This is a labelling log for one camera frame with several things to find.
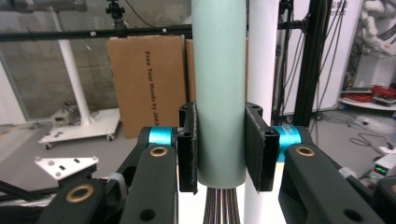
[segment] metal rod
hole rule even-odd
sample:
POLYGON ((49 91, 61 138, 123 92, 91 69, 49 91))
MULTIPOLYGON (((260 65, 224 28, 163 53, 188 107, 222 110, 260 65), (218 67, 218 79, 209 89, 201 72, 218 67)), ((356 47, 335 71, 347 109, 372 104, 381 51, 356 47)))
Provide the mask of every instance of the metal rod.
MULTIPOLYGON (((280 22, 277 25, 278 30, 286 29, 288 25, 280 22)), ((306 21, 293 21, 290 23, 291 29, 306 29, 306 21)), ((184 35, 186 38, 192 38, 191 25, 173 25, 153 28, 133 28, 123 30, 85 30, 85 31, 62 31, 62 32, 32 32, 28 33, 8 33, 0 34, 0 42, 9 41, 40 41, 40 40, 58 40, 58 39, 91 39, 91 38, 109 38, 119 36, 120 33, 125 35, 184 35)))
POLYGON ((207 188, 204 224, 240 224, 236 189, 207 188))
MULTIPOLYGON (((59 14, 53 8, 51 8, 50 10, 52 13, 52 18, 55 22, 55 27, 59 32, 61 32, 62 26, 59 21, 59 14)), ((59 47, 61 48, 62 56, 64 57, 64 64, 66 65, 67 74, 69 75, 70 82, 73 87, 73 92, 76 96, 79 114, 81 115, 81 126, 89 126, 92 124, 93 119, 91 118, 90 111, 88 110, 87 100, 85 99, 81 80, 79 79, 79 74, 73 56, 73 51, 70 46, 70 42, 69 40, 58 40, 58 42, 59 47)))

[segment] black metal frame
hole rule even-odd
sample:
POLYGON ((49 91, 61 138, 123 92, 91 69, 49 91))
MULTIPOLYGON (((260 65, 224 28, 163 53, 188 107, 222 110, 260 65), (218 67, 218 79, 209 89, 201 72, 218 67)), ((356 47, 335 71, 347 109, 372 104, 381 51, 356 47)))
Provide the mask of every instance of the black metal frame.
POLYGON ((332 0, 311 1, 309 4, 306 40, 293 117, 293 124, 297 126, 308 127, 311 120, 331 9, 332 0))

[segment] black cable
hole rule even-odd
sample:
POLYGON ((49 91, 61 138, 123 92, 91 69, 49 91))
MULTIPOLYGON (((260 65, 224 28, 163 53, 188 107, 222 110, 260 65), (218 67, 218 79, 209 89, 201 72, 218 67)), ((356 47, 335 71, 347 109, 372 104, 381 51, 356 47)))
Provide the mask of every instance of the black cable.
POLYGON ((137 14, 137 12, 134 10, 134 8, 131 6, 131 4, 129 4, 128 0, 125 0, 126 4, 128 4, 128 6, 131 8, 131 10, 134 12, 134 14, 142 21, 144 22, 147 26, 149 27, 153 27, 152 25, 150 25, 148 22, 146 22, 145 20, 143 20, 143 18, 141 18, 139 16, 139 14, 137 14))
MULTIPOLYGON (((342 6, 342 8, 341 8, 341 11, 344 11, 346 2, 347 2, 347 1, 345 0, 344 3, 343 3, 343 6, 342 6)), ((325 85, 325 88, 324 88, 322 97, 321 97, 321 99, 320 99, 320 102, 319 102, 319 105, 318 105, 318 108, 317 108, 318 111, 320 110, 320 107, 321 107, 321 105, 322 105, 322 103, 323 103, 324 96, 325 96, 326 91, 327 91, 327 89, 328 89, 328 87, 329 87, 330 77, 332 76, 332 69, 333 69, 333 66, 334 66, 335 55, 336 55, 336 53, 337 53, 337 50, 338 50, 338 43, 339 43, 339 40, 340 40, 341 27, 343 26, 343 18, 344 18, 344 14, 341 14, 341 16, 340 16, 340 18, 339 18, 339 20, 340 20, 340 25, 338 26, 338 34, 337 34, 337 40, 336 40, 336 42, 335 42, 334 55, 332 56, 332 64, 330 65, 330 71, 329 71, 329 75, 328 75, 328 77, 327 77, 326 85, 325 85)))
MULTIPOLYGON (((301 59, 301 56, 302 56, 302 52, 303 52, 303 48, 304 48, 304 42, 305 42, 305 36, 304 36, 304 39, 303 39, 303 43, 302 43, 302 45, 300 46, 300 52, 299 52, 299 55, 298 55, 298 58, 297 58, 296 66, 294 67, 294 72, 293 72, 293 67, 292 67, 292 68, 291 68, 291 71, 290 71, 289 78, 288 78, 288 80, 286 81, 286 84, 285 84, 285 86, 284 86, 285 89, 286 89, 286 86, 288 85, 288 83, 289 83, 289 81, 290 81, 290 78, 291 78, 291 83, 293 83, 293 82, 294 82, 294 79, 296 78, 296 74, 297 74, 297 65, 298 65, 298 63, 300 62, 300 59, 301 59)), ((299 38, 299 42, 298 42, 298 44, 297 44, 297 48, 296 48, 295 53, 297 53, 297 50, 298 50, 298 48, 299 48, 299 44, 300 44, 300 38, 299 38)), ((291 84, 290 84, 290 88, 289 88, 288 94, 287 94, 287 96, 286 96, 285 103, 284 103, 283 108, 282 108, 282 114, 284 114, 285 109, 286 109, 286 106, 288 105, 289 98, 290 98, 290 93, 291 93, 291 84)))
POLYGON ((384 156, 385 154, 380 151, 379 149, 377 149, 376 147, 373 147, 372 143, 365 138, 364 136, 371 136, 371 137, 379 137, 381 139, 383 139, 385 141, 385 143, 387 143, 387 145, 389 146, 390 143, 387 141, 387 138, 385 138, 382 135, 377 135, 377 134, 371 134, 371 133, 358 133, 358 136, 361 138, 349 138, 349 142, 358 145, 358 146, 362 146, 362 147, 370 147, 372 148, 374 151, 376 151, 377 153, 379 153, 381 156, 384 156))
POLYGON ((332 18, 332 23, 330 24, 329 30, 328 30, 328 32, 326 33, 325 39, 327 39, 327 36, 329 35, 330 31, 332 30, 332 26, 333 26, 333 24, 334 24, 334 22, 335 22, 335 18, 337 17, 338 9, 340 9, 340 7, 341 7, 341 4, 337 4, 337 5, 338 5, 338 6, 337 6, 337 10, 335 10, 334 18, 332 18))
POLYGON ((282 62, 280 66, 280 73, 279 73, 279 86, 281 87, 280 89, 280 94, 279 98, 276 104, 276 119, 275 119, 275 125, 281 125, 281 117, 283 116, 283 113, 281 113, 281 107, 284 105, 284 97, 285 97, 285 89, 284 83, 285 83, 285 78, 286 78, 286 73, 287 73, 287 68, 288 68, 288 50, 289 50, 289 39, 290 39, 290 24, 291 24, 291 16, 292 16, 292 8, 293 8, 293 0, 290 0, 290 7, 288 8, 288 17, 287 17, 287 28, 286 28, 286 33, 285 33, 285 39, 284 39, 284 47, 283 47, 283 55, 282 55, 282 62))
MULTIPOLYGON (((347 2, 346 0, 343 1, 342 7, 341 7, 341 11, 342 12, 345 10, 346 2, 347 2)), ((332 43, 334 41, 335 35, 337 34, 337 39, 336 39, 336 42, 335 42, 334 53, 333 53, 333 56, 332 56, 332 63, 331 63, 331 66, 330 66, 329 75, 327 76, 326 85, 325 85, 324 91, 322 93, 322 96, 320 98, 320 101, 318 100, 319 99, 319 86, 320 86, 319 81, 320 81, 320 79, 318 79, 318 81, 316 83, 317 84, 317 111, 316 111, 317 115, 318 115, 320 107, 321 107, 321 105, 323 103, 326 91, 327 91, 327 89, 329 87, 330 77, 332 76, 332 69, 333 69, 333 66, 334 66, 335 55, 336 55, 337 50, 338 50, 338 43, 339 43, 339 40, 340 40, 340 34, 341 34, 341 27, 342 27, 342 24, 343 24, 343 18, 344 18, 344 14, 341 13, 341 15, 338 17, 337 23, 336 23, 335 28, 334 28, 334 33, 332 35, 332 40, 331 40, 331 43, 330 43, 330 46, 329 46, 329 50, 327 51, 326 57, 325 57, 325 59, 323 61, 323 64, 322 64, 320 70, 319 70, 319 77, 320 77, 321 73, 323 71, 324 65, 326 64, 326 61, 327 61, 328 56, 330 54, 330 51, 331 51, 331 48, 332 48, 332 43)), ((318 145, 318 119, 314 119, 314 123, 312 124, 309 132, 312 133, 314 128, 316 130, 316 141, 317 141, 316 144, 318 145)))

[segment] wall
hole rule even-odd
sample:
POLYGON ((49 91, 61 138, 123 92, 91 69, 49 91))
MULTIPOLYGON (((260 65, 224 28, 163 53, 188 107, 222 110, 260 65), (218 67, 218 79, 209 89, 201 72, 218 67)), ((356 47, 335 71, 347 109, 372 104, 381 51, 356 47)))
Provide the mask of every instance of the wall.
MULTIPOLYGON (((86 12, 61 11, 66 31, 113 29, 113 19, 105 13, 107 1, 86 0, 86 3, 86 12)), ((152 26, 181 24, 191 14, 191 2, 182 0, 129 0, 129 3, 152 26)), ((120 6, 125 7, 123 18, 130 27, 148 27, 125 1, 120 1, 120 6)), ((55 31, 49 12, 0 12, 0 33, 42 31, 55 31)), ((117 107, 106 39, 70 42, 89 108, 117 107)), ((75 100, 57 41, 0 43, 0 61, 27 120, 48 118, 65 101, 75 100)))
POLYGON ((0 125, 24 123, 25 118, 2 64, 0 64, 0 96, 0 125))

